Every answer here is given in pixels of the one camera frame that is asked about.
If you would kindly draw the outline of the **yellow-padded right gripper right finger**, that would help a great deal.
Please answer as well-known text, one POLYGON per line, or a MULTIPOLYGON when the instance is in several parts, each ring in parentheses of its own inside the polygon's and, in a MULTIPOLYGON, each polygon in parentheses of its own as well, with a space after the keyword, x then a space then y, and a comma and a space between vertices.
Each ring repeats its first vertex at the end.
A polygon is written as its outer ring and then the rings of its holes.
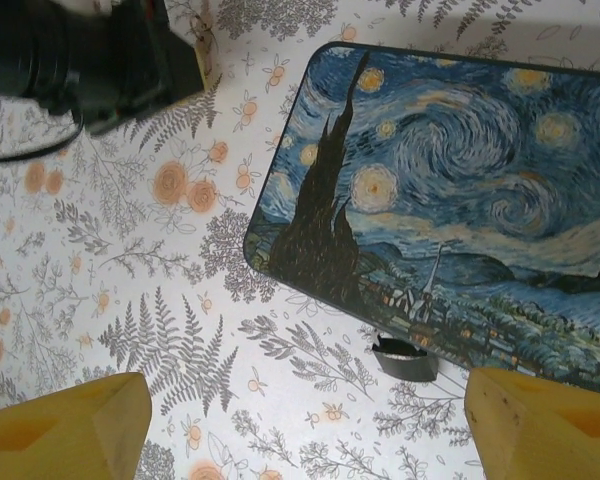
POLYGON ((475 368, 464 411, 486 480, 600 480, 600 393, 475 368))

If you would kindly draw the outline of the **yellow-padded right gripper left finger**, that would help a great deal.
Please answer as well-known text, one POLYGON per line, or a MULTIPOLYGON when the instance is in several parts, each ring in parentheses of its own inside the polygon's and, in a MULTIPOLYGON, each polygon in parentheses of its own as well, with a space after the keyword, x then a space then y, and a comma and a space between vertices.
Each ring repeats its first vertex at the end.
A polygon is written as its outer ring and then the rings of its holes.
POLYGON ((3 408, 0 480, 134 480, 151 417, 139 372, 3 408))

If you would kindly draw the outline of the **starry night painted box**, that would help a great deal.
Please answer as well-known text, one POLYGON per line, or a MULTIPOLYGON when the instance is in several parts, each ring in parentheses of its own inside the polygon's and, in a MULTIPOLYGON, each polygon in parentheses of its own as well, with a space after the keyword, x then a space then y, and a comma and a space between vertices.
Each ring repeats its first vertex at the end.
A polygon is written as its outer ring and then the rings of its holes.
POLYGON ((600 393, 600 71, 320 47, 243 252, 388 341, 600 393))

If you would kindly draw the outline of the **floral tablecloth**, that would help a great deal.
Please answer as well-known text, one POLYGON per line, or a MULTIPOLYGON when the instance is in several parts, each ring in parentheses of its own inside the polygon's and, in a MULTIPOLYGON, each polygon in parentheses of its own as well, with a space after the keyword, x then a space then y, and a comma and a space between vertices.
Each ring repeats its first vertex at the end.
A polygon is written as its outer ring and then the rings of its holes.
POLYGON ((600 72, 600 0, 167 0, 213 28, 222 79, 156 119, 0 168, 0 408, 138 370, 153 416, 138 480, 484 480, 462 369, 381 372, 371 330, 254 272, 266 182, 283 212, 336 108, 322 45, 600 72))

